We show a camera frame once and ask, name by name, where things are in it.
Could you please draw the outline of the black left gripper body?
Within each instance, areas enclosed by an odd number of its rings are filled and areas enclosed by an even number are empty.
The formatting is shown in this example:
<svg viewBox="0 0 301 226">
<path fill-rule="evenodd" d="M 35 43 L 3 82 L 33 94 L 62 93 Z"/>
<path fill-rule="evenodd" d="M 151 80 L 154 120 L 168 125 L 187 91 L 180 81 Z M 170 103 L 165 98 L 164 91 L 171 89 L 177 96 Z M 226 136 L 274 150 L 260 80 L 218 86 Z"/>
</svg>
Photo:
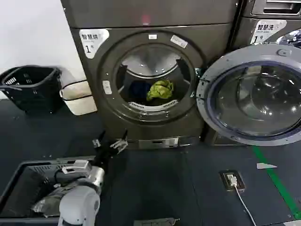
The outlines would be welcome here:
<svg viewBox="0 0 301 226">
<path fill-rule="evenodd" d="M 94 139 L 92 142 L 94 150 L 96 151 L 92 165 L 107 170 L 110 159 L 118 153 L 117 149 L 112 147 L 116 141 L 105 141 L 101 143 L 99 139 Z"/>
</svg>

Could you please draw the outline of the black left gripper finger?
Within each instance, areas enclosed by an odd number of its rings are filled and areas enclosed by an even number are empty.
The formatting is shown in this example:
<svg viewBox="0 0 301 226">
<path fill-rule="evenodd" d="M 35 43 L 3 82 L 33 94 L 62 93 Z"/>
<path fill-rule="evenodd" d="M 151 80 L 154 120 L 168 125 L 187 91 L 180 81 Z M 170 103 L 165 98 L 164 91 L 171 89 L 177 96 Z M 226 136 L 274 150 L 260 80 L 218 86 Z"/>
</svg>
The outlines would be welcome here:
<svg viewBox="0 0 301 226">
<path fill-rule="evenodd" d="M 102 142 L 102 140 L 104 138 L 105 133 L 106 133 L 106 131 L 103 130 L 101 132 L 101 134 L 98 136 L 98 138 L 93 139 L 93 146 L 94 146 L 94 148 L 99 148 L 101 146 L 101 142 Z"/>
<path fill-rule="evenodd" d="M 127 148 L 127 146 L 128 146 L 127 134 L 128 134 L 128 130 L 126 129 L 122 138 L 110 145 L 110 148 L 115 153 L 120 153 Z"/>
</svg>

